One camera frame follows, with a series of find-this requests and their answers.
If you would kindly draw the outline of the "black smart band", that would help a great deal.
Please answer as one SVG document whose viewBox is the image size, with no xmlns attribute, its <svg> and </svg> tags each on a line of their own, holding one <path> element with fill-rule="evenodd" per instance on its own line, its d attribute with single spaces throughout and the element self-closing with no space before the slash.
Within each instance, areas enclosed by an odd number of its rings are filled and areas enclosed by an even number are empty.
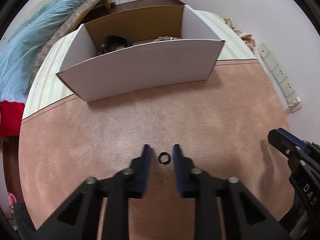
<svg viewBox="0 0 320 240">
<path fill-rule="evenodd" d="M 100 52 L 102 54 L 107 54 L 115 51 L 118 47 L 128 48 L 133 46 L 132 42 L 125 37 L 110 35 L 106 36 L 100 46 Z"/>
</svg>

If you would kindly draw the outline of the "dark fluffy stool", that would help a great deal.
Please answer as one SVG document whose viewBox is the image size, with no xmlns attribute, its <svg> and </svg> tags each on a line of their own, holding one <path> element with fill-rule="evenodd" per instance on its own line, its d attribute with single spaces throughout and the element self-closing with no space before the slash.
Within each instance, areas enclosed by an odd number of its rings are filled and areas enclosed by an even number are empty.
<svg viewBox="0 0 320 240">
<path fill-rule="evenodd" d="M 33 233 L 36 231 L 35 226 L 29 216 L 24 201 L 17 202 L 14 205 L 14 221 L 17 226 L 17 232 L 21 239 L 33 239 Z"/>
</svg>

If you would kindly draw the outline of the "pink slippers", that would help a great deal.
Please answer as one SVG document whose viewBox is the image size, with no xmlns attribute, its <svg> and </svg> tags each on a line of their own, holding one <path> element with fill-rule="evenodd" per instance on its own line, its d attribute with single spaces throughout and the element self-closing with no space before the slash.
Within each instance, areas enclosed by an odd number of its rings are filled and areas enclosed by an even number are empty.
<svg viewBox="0 0 320 240">
<path fill-rule="evenodd" d="M 11 192 L 8 192 L 8 202 L 9 202 L 9 212 L 13 215 L 14 214 L 14 206 L 17 203 L 17 199 L 15 195 Z"/>
</svg>

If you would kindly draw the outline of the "checkered beige cloth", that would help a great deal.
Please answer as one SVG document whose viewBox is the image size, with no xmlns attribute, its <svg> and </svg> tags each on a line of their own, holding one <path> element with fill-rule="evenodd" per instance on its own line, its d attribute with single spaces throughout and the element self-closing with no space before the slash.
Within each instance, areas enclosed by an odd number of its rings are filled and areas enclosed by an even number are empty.
<svg viewBox="0 0 320 240">
<path fill-rule="evenodd" d="M 255 49 L 255 40 L 252 34 L 246 33 L 238 28 L 236 28 L 229 18 L 223 18 L 224 23 L 229 26 L 232 31 L 248 46 L 251 52 L 254 52 Z"/>
</svg>

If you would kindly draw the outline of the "red bed sheet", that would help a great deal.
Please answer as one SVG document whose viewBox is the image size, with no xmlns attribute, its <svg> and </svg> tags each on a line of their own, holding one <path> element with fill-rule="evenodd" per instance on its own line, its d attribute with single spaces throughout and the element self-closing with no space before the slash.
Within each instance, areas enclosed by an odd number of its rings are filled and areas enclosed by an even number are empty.
<svg viewBox="0 0 320 240">
<path fill-rule="evenodd" d="M 19 102 L 1 102 L 1 138 L 20 135 L 24 107 Z"/>
</svg>

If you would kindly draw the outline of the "white cardboard box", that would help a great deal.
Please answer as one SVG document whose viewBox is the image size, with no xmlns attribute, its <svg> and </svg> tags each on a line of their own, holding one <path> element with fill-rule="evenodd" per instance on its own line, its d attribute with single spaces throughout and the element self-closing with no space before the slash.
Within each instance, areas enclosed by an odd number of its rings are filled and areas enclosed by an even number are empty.
<svg viewBox="0 0 320 240">
<path fill-rule="evenodd" d="M 110 14 L 73 31 L 57 77 L 85 102 L 210 77 L 224 45 L 188 5 Z M 133 46 L 100 52 L 106 36 Z"/>
</svg>

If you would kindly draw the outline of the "light blue duvet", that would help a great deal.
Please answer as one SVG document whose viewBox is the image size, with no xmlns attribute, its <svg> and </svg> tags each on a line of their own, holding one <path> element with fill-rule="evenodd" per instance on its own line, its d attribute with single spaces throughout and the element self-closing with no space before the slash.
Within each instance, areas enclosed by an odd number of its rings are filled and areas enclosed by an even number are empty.
<svg viewBox="0 0 320 240">
<path fill-rule="evenodd" d="M 38 50 L 85 0 L 52 0 L 15 31 L 1 52 L 1 101 L 25 103 Z"/>
</svg>

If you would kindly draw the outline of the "bed with patterned mattress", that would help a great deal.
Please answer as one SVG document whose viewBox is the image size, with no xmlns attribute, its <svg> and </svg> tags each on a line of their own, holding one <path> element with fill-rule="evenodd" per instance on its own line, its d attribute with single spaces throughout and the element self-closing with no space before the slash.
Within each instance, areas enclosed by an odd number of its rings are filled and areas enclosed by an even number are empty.
<svg viewBox="0 0 320 240">
<path fill-rule="evenodd" d="M 63 22 L 47 42 L 37 50 L 35 65 L 29 80 L 29 86 L 32 85 L 39 68 L 44 62 L 52 46 L 62 37 L 74 31 L 84 17 L 94 8 L 106 5 L 108 0 L 85 0 L 75 11 Z"/>
</svg>

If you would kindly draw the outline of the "white wall socket strip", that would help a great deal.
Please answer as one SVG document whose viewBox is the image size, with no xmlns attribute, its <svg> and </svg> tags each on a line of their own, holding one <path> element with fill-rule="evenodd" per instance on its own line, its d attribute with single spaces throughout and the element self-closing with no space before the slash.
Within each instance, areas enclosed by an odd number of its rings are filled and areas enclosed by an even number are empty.
<svg viewBox="0 0 320 240">
<path fill-rule="evenodd" d="M 280 88 L 290 112 L 294 113 L 301 109 L 301 99 L 294 89 L 291 81 L 289 80 L 288 75 L 282 69 L 275 56 L 263 43 L 259 45 L 259 47 L 257 48 L 257 52 L 264 65 L 268 69 L 268 72 L 271 74 L 272 78 Z"/>
</svg>

